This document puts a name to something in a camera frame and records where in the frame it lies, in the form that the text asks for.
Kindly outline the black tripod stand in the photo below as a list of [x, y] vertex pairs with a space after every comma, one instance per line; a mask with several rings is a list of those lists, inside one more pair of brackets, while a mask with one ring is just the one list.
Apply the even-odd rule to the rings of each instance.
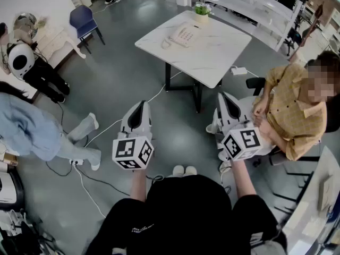
[[0, 210], [0, 255], [65, 255], [41, 223], [23, 210]]

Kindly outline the brown cardboard box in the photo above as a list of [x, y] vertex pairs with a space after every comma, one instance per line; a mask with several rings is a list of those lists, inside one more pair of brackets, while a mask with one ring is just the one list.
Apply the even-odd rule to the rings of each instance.
[[3, 156], [3, 162], [11, 166], [17, 166], [18, 158], [16, 155], [12, 155], [6, 152]]

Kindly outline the white marble table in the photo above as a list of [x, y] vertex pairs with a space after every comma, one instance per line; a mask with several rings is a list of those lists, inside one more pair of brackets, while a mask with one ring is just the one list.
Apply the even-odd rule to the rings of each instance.
[[[165, 91], [192, 92], [195, 108], [199, 113], [203, 87], [213, 89], [220, 85], [224, 75], [252, 38], [212, 18], [207, 23], [199, 23], [194, 15], [192, 11], [176, 15], [136, 41], [135, 46], [165, 62]], [[183, 22], [199, 26], [200, 35], [188, 47], [176, 43], [169, 45], [165, 39]], [[172, 86], [173, 67], [190, 76], [194, 84]]]

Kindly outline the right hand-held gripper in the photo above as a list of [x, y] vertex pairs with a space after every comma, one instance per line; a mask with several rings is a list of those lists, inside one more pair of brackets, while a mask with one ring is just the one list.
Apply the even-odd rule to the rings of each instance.
[[219, 158], [222, 161], [238, 161], [252, 158], [263, 148], [260, 131], [248, 120], [247, 109], [234, 96], [219, 92], [217, 94], [217, 115], [222, 127], [229, 129], [218, 138]]

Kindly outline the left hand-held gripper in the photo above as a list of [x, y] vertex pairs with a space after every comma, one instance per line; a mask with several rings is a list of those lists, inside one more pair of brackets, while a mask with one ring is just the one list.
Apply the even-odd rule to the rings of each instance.
[[135, 104], [123, 116], [121, 130], [112, 147], [112, 160], [119, 167], [124, 170], [147, 168], [154, 154], [151, 126], [150, 106], [145, 100]]

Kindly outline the person's right forearm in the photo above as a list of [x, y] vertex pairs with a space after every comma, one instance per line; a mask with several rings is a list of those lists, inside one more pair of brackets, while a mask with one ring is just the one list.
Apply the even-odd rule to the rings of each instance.
[[231, 168], [237, 193], [237, 202], [233, 207], [233, 211], [236, 211], [250, 206], [250, 203], [256, 201], [258, 196], [245, 162], [243, 160], [231, 161]]

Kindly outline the beige desk telephone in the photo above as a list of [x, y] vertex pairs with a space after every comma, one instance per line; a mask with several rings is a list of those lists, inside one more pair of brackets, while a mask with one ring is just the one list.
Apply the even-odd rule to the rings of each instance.
[[188, 35], [186, 37], [186, 39], [188, 40], [188, 43], [185, 47], [188, 47], [189, 45], [191, 45], [192, 42], [195, 41], [195, 39], [200, 35], [200, 32], [201, 32], [201, 28], [199, 26], [191, 24], [189, 22], [188, 24], [189, 24], [189, 27], [187, 29]]

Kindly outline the blue chair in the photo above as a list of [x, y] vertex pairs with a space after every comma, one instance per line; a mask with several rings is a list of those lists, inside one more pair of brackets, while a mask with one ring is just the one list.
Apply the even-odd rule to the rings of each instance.
[[70, 13], [69, 23], [73, 28], [76, 29], [77, 38], [83, 43], [89, 54], [91, 54], [91, 51], [84, 38], [86, 35], [91, 34], [93, 31], [97, 33], [102, 44], [106, 45], [103, 36], [98, 28], [98, 25], [94, 19], [94, 14], [89, 7], [85, 5], [80, 5], [72, 10]]

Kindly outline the white console table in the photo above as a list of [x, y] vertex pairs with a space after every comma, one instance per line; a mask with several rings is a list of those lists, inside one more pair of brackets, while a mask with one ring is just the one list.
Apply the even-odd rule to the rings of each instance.
[[45, 25], [38, 28], [34, 41], [37, 42], [38, 51], [47, 59], [52, 67], [57, 67], [68, 54], [75, 52], [82, 59], [86, 55], [78, 47], [79, 40], [74, 40], [63, 27]]

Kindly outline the white desk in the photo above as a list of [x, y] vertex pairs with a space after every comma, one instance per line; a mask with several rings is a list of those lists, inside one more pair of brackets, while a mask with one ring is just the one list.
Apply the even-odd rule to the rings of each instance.
[[[333, 203], [318, 211], [319, 184], [328, 175], [333, 176]], [[288, 255], [305, 255], [327, 223], [327, 214], [333, 209], [340, 192], [340, 165], [333, 153], [324, 147], [310, 183], [296, 209], [283, 227], [287, 238]]]
[[39, 96], [39, 91], [33, 88], [31, 85], [26, 82], [17, 79], [13, 74], [6, 74], [3, 70], [0, 69], [0, 81], [4, 81], [13, 87], [23, 91], [25, 95], [32, 100], [33, 102]]

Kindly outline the beige flat box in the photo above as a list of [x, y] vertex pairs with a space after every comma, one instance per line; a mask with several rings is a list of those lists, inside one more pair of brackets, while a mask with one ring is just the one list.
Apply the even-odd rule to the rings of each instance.
[[319, 184], [319, 198], [318, 198], [318, 211], [324, 211], [333, 203], [333, 189], [334, 182], [333, 176], [328, 175], [325, 179], [321, 180]]

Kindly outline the white telephone handset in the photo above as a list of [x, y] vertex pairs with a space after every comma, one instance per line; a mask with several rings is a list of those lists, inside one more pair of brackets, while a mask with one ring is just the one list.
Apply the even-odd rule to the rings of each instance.
[[183, 22], [170, 36], [165, 39], [165, 41], [169, 45], [176, 43], [185, 47], [188, 43], [188, 40], [186, 39], [188, 35], [188, 27], [189, 24], [187, 22]]

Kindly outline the person's left forearm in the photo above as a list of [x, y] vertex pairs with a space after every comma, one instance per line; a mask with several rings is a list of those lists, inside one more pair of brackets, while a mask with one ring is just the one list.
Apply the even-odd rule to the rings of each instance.
[[134, 170], [130, 198], [145, 202], [147, 198], [146, 170]]

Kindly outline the white shelving unit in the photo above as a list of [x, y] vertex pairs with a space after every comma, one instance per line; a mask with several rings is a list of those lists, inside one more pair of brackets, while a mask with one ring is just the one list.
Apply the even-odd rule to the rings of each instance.
[[218, 9], [215, 14], [249, 33], [274, 51], [288, 33], [305, 0], [197, 0]]

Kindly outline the black and white machine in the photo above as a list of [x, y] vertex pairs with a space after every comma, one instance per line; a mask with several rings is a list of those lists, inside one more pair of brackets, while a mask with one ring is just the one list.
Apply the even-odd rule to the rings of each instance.
[[24, 188], [15, 166], [0, 161], [0, 210], [24, 209]]

